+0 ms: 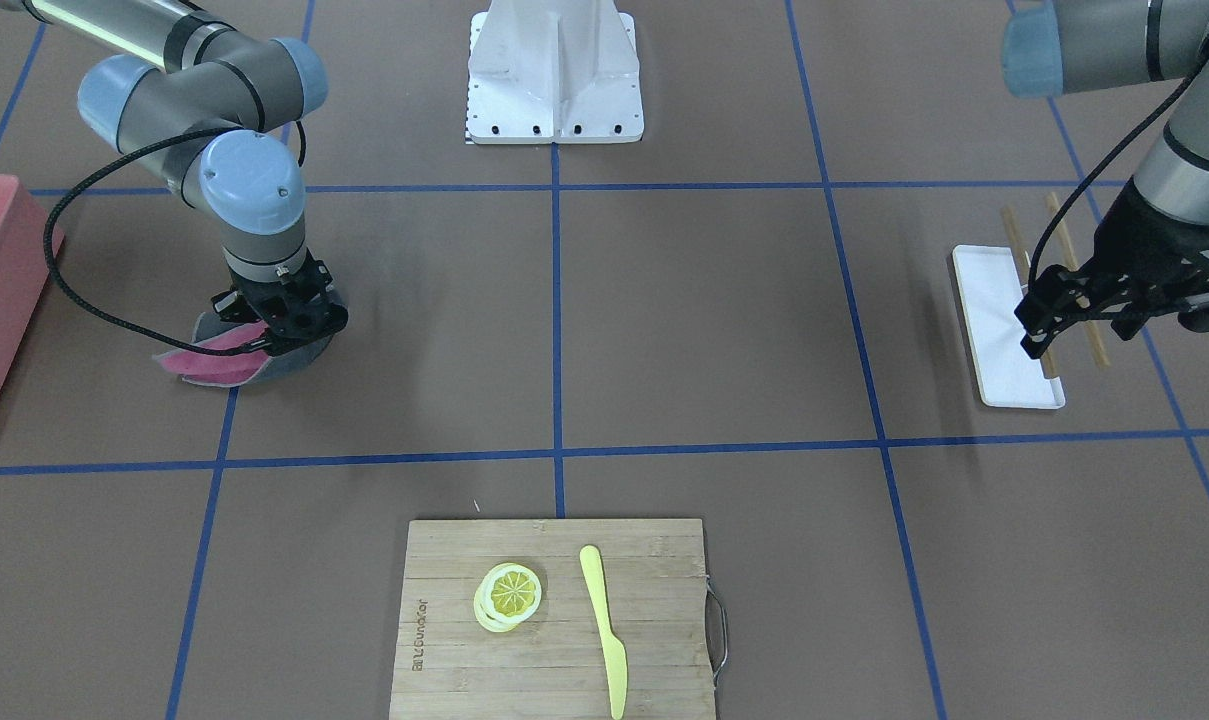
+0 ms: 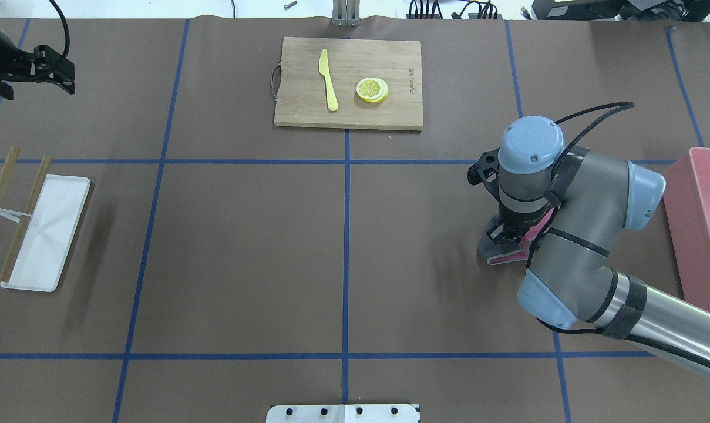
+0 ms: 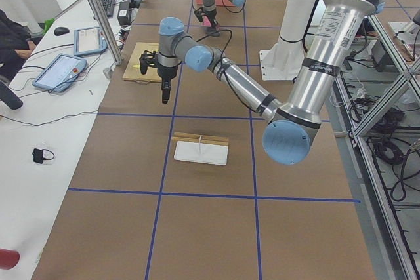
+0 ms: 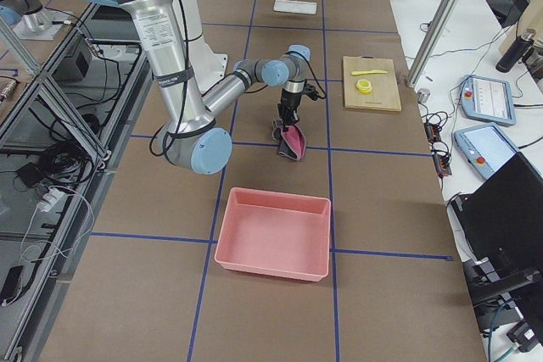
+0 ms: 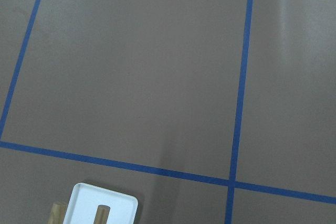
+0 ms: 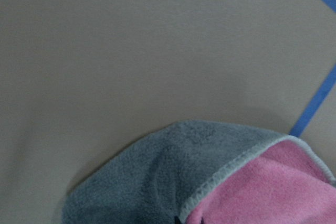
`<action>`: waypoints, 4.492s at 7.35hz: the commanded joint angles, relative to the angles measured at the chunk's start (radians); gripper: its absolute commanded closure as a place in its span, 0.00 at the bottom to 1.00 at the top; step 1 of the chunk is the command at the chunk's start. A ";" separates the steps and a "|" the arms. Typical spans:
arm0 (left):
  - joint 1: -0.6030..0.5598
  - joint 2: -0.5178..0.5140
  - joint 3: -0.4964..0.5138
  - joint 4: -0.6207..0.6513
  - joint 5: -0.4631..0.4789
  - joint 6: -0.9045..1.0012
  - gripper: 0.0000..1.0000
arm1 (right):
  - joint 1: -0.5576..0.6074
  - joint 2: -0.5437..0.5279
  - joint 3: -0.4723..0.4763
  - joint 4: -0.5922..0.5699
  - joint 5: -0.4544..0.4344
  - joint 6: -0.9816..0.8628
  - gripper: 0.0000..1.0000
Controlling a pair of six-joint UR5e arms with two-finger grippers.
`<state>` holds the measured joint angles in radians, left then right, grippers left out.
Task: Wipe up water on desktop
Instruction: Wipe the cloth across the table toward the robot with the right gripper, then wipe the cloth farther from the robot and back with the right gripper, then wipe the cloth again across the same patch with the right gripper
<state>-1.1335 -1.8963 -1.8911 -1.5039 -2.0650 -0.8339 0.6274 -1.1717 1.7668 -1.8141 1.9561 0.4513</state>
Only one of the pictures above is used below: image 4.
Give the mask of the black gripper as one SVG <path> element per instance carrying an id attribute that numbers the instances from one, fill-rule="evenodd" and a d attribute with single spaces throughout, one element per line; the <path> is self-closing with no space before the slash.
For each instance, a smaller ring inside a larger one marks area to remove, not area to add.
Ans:
<path id="1" fill-rule="evenodd" d="M 277 105 L 280 119 L 275 121 L 276 129 L 284 131 L 286 129 L 286 125 L 283 123 L 284 121 L 288 121 L 288 129 L 294 128 L 297 125 L 299 121 L 298 107 L 300 105 L 301 98 L 301 93 L 282 91 L 280 102 Z"/>

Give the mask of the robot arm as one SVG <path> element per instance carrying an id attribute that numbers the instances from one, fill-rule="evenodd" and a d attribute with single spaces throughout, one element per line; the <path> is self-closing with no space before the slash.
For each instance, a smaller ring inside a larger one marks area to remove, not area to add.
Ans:
<path id="1" fill-rule="evenodd" d="M 208 91 L 199 89 L 194 71 L 196 48 L 189 41 L 191 18 L 199 17 L 196 0 L 86 0 L 125 10 L 135 25 L 171 120 L 160 132 L 160 156 L 170 164 L 211 175 L 232 153 L 230 134 L 216 126 L 216 116 L 255 83 L 279 86 L 284 124 L 298 119 L 296 109 L 309 74 L 311 51 L 292 45 L 277 59 L 245 59 Z"/>

